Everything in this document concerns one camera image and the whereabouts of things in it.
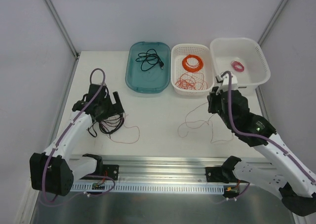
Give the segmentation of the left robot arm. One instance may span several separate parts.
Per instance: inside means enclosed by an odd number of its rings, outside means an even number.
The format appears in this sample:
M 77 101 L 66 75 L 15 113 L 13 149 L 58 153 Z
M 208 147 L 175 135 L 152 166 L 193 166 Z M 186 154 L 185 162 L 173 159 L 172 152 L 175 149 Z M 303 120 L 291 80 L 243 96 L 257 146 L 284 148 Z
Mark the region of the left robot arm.
M 70 156 L 81 137 L 94 124 L 114 116 L 123 117 L 124 109 L 118 92 L 109 95 L 106 86 L 90 84 L 88 93 L 72 107 L 64 131 L 42 153 L 30 157 L 31 185 L 34 190 L 66 196 L 75 181 L 99 179 L 105 174 L 100 155 L 83 154 L 76 161 Z

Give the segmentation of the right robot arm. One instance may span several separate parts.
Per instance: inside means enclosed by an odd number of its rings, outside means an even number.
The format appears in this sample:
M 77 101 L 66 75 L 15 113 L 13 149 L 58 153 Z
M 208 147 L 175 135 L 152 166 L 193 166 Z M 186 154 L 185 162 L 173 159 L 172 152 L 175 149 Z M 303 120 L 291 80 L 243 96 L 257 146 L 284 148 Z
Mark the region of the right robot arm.
M 248 100 L 238 90 L 217 93 L 214 87 L 207 96 L 208 112 L 217 114 L 235 136 L 261 153 L 278 174 L 258 169 L 244 160 L 230 156 L 222 166 L 209 168 L 207 178 L 230 183 L 252 183 L 279 198 L 298 216 L 316 212 L 316 175 L 290 151 L 276 129 L 260 115 L 250 112 Z

